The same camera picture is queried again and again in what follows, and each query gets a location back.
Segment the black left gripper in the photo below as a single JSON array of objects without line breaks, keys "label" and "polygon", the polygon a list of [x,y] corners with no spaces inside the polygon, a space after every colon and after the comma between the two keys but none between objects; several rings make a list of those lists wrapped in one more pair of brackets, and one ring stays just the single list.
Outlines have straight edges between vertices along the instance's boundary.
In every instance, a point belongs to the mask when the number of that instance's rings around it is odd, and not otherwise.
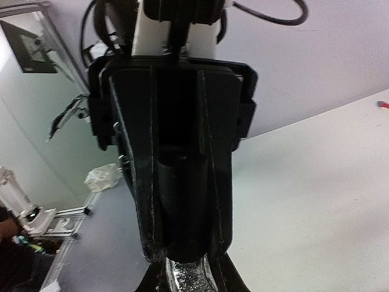
[{"label": "black left gripper", "polygon": [[227,252],[233,236],[232,150],[248,135],[257,80],[244,63],[201,58],[100,57],[90,65],[92,133],[102,150],[121,140],[124,175],[148,261],[158,260],[163,242],[157,134],[164,145],[188,145],[199,123],[207,158],[207,252],[212,259]]}]

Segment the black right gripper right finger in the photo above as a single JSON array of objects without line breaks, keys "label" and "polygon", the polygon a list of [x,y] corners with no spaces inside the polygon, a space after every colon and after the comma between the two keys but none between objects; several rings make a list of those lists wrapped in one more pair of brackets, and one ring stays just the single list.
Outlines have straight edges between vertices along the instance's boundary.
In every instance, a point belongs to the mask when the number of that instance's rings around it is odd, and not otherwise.
[{"label": "black right gripper right finger", "polygon": [[208,262],[218,291],[250,292],[227,253],[208,252]]}]

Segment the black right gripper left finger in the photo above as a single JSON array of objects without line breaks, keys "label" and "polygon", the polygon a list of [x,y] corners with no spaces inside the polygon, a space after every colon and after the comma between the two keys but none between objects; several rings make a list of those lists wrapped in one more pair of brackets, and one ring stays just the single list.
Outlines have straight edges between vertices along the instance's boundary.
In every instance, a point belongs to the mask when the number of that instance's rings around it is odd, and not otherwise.
[{"label": "black right gripper left finger", "polygon": [[149,265],[143,279],[138,286],[138,292],[174,292],[176,285],[169,260],[154,262]]}]

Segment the clear nail polish bottle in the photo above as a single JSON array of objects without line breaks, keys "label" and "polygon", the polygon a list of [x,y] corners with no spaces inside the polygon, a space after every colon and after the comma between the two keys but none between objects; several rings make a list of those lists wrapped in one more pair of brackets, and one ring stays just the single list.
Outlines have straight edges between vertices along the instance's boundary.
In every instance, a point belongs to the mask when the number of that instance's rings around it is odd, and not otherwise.
[{"label": "clear nail polish bottle", "polygon": [[166,259],[165,272],[170,291],[218,291],[206,255],[190,263],[179,263],[171,259]]}]

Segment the black nail polish cap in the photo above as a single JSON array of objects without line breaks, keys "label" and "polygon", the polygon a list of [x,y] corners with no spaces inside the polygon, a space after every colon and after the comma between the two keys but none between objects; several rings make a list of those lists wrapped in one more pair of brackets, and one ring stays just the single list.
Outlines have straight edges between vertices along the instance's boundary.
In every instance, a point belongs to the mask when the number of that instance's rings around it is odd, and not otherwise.
[{"label": "black nail polish cap", "polygon": [[158,179],[167,257],[196,262],[208,245],[207,157],[198,151],[161,152]]}]

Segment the black monitor on arm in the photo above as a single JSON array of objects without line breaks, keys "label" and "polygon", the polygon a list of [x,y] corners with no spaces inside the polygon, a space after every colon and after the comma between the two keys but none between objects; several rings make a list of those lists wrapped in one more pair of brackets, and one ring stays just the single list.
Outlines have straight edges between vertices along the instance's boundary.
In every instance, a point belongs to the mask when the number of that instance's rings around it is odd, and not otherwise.
[{"label": "black monitor on arm", "polygon": [[57,73],[38,35],[3,20],[1,28],[23,73]]}]

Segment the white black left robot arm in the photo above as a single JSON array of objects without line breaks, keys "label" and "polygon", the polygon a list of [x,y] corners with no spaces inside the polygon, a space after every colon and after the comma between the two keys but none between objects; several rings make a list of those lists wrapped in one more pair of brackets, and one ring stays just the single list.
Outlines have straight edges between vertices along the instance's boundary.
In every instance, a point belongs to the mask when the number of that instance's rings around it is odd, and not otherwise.
[{"label": "white black left robot arm", "polygon": [[248,134],[257,73],[221,61],[217,45],[234,7],[299,26],[237,1],[92,1],[88,15],[107,53],[88,66],[98,146],[118,149],[151,261],[220,258],[232,241],[232,153]]}]

